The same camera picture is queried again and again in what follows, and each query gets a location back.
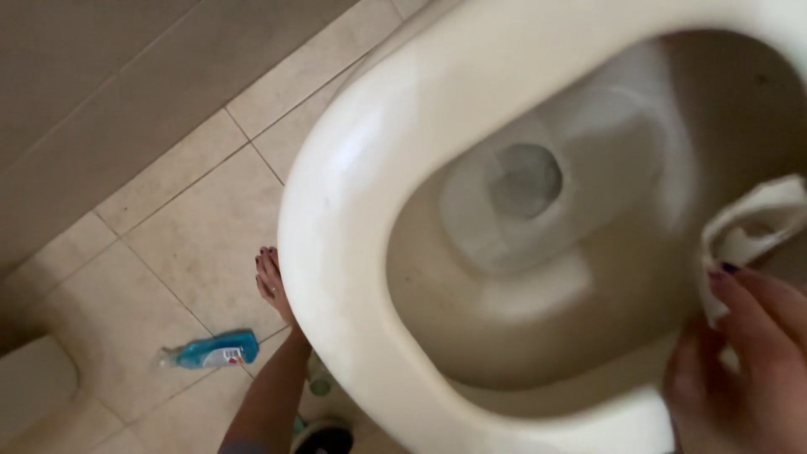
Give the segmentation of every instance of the toilet paper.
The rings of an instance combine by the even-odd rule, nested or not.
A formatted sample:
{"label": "toilet paper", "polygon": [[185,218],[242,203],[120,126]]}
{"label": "toilet paper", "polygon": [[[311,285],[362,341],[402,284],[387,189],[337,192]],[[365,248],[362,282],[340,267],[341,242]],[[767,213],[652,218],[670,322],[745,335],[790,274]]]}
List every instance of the toilet paper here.
{"label": "toilet paper", "polygon": [[743,267],[807,227],[805,180],[790,175],[759,184],[724,207],[703,228],[697,282],[709,324],[729,310],[709,290],[707,271],[728,262]]}

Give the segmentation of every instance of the toilet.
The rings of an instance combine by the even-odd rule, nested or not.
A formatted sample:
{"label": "toilet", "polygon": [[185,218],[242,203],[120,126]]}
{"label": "toilet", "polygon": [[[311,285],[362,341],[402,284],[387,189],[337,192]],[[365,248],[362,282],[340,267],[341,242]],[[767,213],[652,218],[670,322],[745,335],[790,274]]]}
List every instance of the toilet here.
{"label": "toilet", "polygon": [[807,173],[806,78],[805,2],[436,0],[299,152],[299,324],[415,454],[672,452],[700,231]]}

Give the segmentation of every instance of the sneaker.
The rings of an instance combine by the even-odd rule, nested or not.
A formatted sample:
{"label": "sneaker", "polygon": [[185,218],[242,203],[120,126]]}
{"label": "sneaker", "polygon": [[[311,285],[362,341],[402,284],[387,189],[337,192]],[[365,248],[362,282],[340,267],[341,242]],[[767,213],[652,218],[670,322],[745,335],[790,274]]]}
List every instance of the sneaker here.
{"label": "sneaker", "polygon": [[309,424],[291,444],[293,454],[348,454],[353,447],[349,426],[340,421]]}

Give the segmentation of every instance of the blue cleaning bottle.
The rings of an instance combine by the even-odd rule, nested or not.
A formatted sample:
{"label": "blue cleaning bottle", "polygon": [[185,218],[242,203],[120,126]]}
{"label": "blue cleaning bottle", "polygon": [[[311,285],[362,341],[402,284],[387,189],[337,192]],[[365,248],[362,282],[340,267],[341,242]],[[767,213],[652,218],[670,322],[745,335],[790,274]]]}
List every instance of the blue cleaning bottle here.
{"label": "blue cleaning bottle", "polygon": [[158,360],[163,367],[222,368],[251,364],[257,357],[258,349],[252,330],[238,330],[194,340],[184,347],[163,347]]}

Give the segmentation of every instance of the toilet seat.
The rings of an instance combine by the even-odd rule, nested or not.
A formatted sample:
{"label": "toilet seat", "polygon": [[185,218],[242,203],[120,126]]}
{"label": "toilet seat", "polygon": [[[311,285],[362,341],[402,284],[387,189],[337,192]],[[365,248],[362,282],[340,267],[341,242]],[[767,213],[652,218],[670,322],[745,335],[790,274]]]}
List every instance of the toilet seat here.
{"label": "toilet seat", "polygon": [[436,169],[623,48],[693,28],[753,36],[807,77],[805,2],[466,0],[347,86],[314,127],[282,202],[286,292],[331,373],[407,448],[672,450],[655,389],[551,421],[469,403],[398,318],[386,253],[398,214]]}

